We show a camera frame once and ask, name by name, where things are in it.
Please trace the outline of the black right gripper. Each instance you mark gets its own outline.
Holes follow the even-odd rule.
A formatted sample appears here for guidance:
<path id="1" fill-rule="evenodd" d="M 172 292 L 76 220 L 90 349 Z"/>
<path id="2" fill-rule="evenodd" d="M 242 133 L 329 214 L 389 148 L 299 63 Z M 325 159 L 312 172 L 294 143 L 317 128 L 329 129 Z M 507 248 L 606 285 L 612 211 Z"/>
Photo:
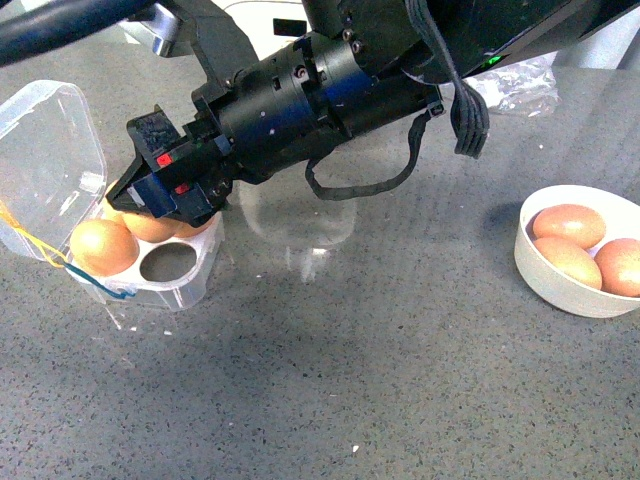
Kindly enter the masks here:
<path id="1" fill-rule="evenodd" d="M 374 196 L 402 184 L 417 163 L 426 124 L 444 111 L 435 86 L 400 70 L 376 80 L 343 41 L 307 34 L 236 71 L 223 88 L 192 94 L 198 119 L 181 134 L 159 107 L 127 124 L 150 173 L 133 184 L 147 212 L 202 225 L 227 205 L 233 183 L 260 184 L 294 164 L 317 196 Z M 396 176 L 370 185 L 324 187 L 315 166 L 337 146 L 410 114 L 409 160 Z"/>

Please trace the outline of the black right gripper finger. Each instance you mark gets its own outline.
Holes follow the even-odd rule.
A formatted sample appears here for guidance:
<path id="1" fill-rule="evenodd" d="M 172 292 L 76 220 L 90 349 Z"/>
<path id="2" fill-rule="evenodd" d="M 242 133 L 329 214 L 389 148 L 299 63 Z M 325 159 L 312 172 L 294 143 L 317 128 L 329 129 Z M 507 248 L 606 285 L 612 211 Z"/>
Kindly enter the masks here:
<path id="1" fill-rule="evenodd" d="M 150 173 L 147 163 L 137 152 L 125 172 L 107 190 L 105 199 L 110 207 L 125 213 L 147 212 L 144 201 L 133 188 L 133 184 Z"/>

